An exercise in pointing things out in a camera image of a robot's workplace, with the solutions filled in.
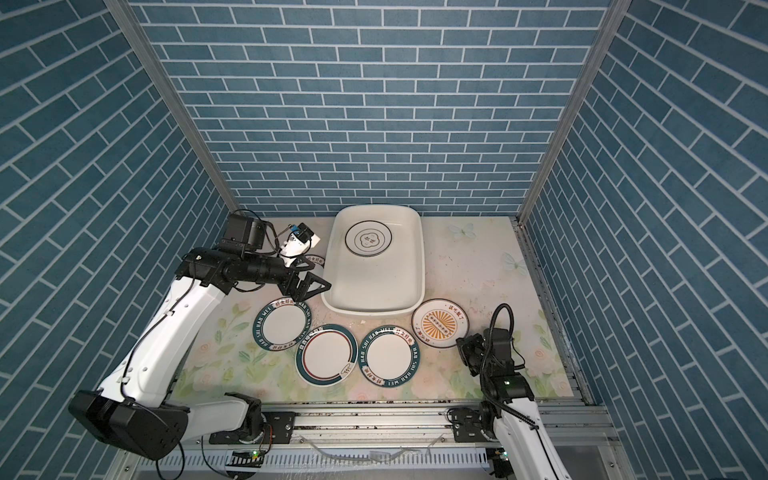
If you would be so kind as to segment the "orange sunburst plate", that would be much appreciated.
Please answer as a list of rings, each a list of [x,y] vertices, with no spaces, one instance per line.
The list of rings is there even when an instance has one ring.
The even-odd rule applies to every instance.
[[[436,298],[423,302],[414,310],[411,327],[425,345],[447,349],[454,347],[459,338],[466,336],[469,320],[457,303]]]

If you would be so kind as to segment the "white plate green flower outline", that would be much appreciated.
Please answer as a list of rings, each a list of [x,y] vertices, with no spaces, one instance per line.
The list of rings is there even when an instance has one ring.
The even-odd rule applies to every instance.
[[[391,245],[393,234],[384,223],[364,220],[352,225],[346,232],[345,245],[354,255],[374,257],[385,252]]]

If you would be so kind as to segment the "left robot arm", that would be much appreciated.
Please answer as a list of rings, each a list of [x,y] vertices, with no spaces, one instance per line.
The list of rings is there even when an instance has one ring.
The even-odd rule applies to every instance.
[[[80,390],[68,405],[73,418],[98,441],[157,461],[183,442],[230,432],[242,443],[259,442],[266,421],[259,399],[229,392],[197,406],[166,398],[188,351],[213,310],[242,282],[275,285],[295,302],[328,291],[307,252],[318,236],[291,226],[284,242],[263,249],[274,226],[246,209],[231,213],[216,246],[183,256],[170,290],[133,348],[94,390]]]

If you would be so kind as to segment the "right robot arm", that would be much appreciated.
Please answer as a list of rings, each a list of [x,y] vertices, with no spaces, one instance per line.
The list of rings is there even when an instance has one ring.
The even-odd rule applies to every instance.
[[[462,363],[480,381],[482,401],[476,408],[446,411],[454,440],[499,442],[501,448],[490,455],[492,474],[498,478],[569,479],[533,390],[512,360],[510,332],[487,329],[458,339],[456,346]]]

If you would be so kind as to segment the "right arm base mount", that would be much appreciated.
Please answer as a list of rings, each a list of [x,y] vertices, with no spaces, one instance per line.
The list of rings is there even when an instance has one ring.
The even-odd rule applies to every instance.
[[[492,428],[483,422],[481,413],[467,407],[453,407],[445,412],[445,419],[456,443],[496,441]]]

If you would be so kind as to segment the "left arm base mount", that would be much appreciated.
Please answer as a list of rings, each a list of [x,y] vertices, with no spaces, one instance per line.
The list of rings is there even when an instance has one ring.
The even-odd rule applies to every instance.
[[[292,438],[296,414],[288,411],[266,412],[255,421],[252,427],[249,421],[235,431],[221,431],[209,436],[211,445],[282,445]]]

